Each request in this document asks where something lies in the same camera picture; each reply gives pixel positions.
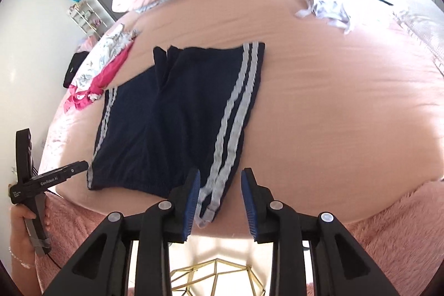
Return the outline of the person's left hand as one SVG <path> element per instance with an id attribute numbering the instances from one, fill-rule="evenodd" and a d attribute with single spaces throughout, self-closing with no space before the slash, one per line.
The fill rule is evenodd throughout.
<path id="1" fill-rule="evenodd" d="M 11 276 L 23 295 L 41 296 L 35 269 L 35 248 L 26 227 L 26 220 L 35 218 L 36 215 L 22 204 L 11 207 Z"/>

